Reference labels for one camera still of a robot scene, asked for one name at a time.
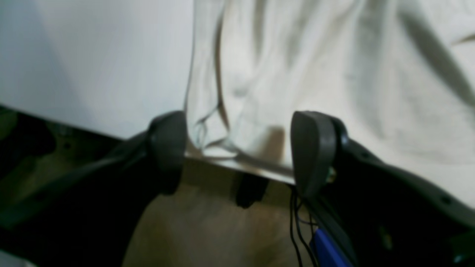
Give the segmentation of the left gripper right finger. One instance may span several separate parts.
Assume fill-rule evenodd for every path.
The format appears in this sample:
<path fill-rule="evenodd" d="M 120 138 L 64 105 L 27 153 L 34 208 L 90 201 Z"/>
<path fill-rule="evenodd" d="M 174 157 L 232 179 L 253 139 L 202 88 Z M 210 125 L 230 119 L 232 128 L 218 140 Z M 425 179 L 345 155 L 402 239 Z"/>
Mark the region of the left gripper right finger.
<path fill-rule="evenodd" d="M 391 166 L 313 111 L 291 120 L 295 189 L 318 226 L 321 267 L 473 267 L 474 211 L 438 186 Z"/>

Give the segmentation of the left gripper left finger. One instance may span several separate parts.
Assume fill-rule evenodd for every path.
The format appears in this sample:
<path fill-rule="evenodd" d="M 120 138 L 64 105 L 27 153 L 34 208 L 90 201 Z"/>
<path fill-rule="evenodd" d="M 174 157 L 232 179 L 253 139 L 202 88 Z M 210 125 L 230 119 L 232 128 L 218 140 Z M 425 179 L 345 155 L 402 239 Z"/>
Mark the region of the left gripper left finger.
<path fill-rule="evenodd" d="M 180 184 L 183 111 L 1 210 L 1 250 L 38 267 L 120 267 L 147 206 Z"/>

